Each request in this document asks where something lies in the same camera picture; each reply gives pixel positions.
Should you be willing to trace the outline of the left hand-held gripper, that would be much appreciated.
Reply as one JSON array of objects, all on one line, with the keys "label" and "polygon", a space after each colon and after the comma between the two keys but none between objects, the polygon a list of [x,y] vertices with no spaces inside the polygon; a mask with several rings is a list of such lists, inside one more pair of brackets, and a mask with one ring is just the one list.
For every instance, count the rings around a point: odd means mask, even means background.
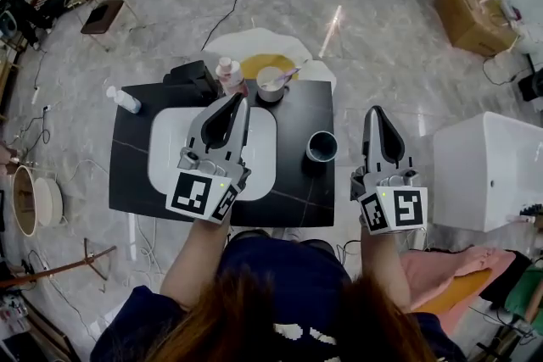
[{"label": "left hand-held gripper", "polygon": [[193,119],[188,145],[170,173],[166,209],[224,221],[251,174],[241,156],[248,125],[249,105],[242,93],[215,100]]}]

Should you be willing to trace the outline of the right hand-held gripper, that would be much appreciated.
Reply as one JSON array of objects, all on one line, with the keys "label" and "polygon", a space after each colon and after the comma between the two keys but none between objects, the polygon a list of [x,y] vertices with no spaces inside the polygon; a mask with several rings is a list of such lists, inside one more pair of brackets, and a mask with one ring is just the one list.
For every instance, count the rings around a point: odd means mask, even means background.
[{"label": "right hand-held gripper", "polygon": [[361,225],[371,234],[426,228],[428,189],[413,158],[403,159],[405,143],[379,106],[366,113],[362,153],[364,163],[350,177],[350,199],[360,206]]}]

